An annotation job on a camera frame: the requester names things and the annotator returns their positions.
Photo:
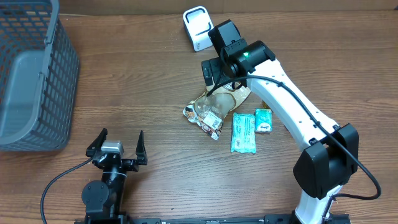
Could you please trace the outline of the teal wipes packet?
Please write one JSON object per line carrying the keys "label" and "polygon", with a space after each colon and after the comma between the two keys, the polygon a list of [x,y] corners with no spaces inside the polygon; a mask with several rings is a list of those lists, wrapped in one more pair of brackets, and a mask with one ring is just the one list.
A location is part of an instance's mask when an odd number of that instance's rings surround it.
{"label": "teal wipes packet", "polygon": [[254,115],[233,114],[231,152],[256,153]]}

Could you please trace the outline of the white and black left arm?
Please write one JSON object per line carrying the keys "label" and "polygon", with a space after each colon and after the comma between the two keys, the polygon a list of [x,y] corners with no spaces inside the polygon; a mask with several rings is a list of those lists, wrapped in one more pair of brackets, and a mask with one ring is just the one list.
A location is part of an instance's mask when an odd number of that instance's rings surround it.
{"label": "white and black left arm", "polygon": [[141,131],[136,146],[136,158],[123,157],[121,141],[106,139],[107,129],[88,146],[86,156],[94,166],[103,171],[101,180],[85,185],[81,199],[85,204],[85,223],[132,223],[131,217],[121,211],[125,181],[128,172],[137,172],[140,166],[148,163],[144,146],[144,133]]}

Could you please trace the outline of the small teal white box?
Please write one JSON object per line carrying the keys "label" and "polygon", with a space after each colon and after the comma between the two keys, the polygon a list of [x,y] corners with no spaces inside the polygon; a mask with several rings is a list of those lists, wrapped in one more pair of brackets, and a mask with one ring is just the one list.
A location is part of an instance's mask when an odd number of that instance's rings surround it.
{"label": "small teal white box", "polygon": [[272,110],[256,109],[255,111],[255,132],[270,133],[272,131]]}

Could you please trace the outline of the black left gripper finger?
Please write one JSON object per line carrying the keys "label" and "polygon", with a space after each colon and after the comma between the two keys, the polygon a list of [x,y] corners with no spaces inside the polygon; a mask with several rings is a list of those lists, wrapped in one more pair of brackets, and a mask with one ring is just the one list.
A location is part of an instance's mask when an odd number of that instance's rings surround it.
{"label": "black left gripper finger", "polygon": [[143,130],[140,131],[139,139],[137,141],[136,146],[136,161],[139,165],[147,165],[148,158],[147,153],[144,145],[144,132]]}
{"label": "black left gripper finger", "polygon": [[106,140],[107,134],[108,130],[106,128],[103,128],[98,137],[87,147],[87,157],[93,157],[97,151],[101,150],[101,147]]}

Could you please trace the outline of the yellow oil bottle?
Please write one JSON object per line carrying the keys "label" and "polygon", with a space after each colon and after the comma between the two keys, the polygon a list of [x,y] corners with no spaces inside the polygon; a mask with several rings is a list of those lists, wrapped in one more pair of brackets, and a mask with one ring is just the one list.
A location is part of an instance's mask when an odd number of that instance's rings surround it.
{"label": "yellow oil bottle", "polygon": [[265,101],[262,102],[262,105],[264,109],[271,109],[271,107]]}

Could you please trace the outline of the brown white snack bag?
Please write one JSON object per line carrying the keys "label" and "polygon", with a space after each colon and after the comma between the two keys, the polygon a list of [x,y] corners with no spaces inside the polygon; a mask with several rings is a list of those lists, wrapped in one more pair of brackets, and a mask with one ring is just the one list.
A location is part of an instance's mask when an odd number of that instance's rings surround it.
{"label": "brown white snack bag", "polygon": [[182,113],[189,122],[196,123],[212,139],[218,140],[225,117],[246,100],[251,90],[239,87],[239,83],[229,83],[207,96],[214,86],[208,86],[201,96],[189,102]]}

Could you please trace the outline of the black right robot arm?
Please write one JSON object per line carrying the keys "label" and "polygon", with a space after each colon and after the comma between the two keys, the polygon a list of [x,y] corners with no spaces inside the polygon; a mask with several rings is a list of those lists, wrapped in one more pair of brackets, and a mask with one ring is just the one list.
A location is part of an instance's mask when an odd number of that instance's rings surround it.
{"label": "black right robot arm", "polygon": [[302,189],[290,215],[266,215],[265,223],[349,223],[348,215],[333,215],[332,197],[358,170],[359,136],[350,125],[340,126],[323,114],[294,85],[272,50],[262,41],[241,37],[231,20],[210,29],[208,36],[228,80],[241,83],[260,97],[288,129],[301,155],[294,177]]}

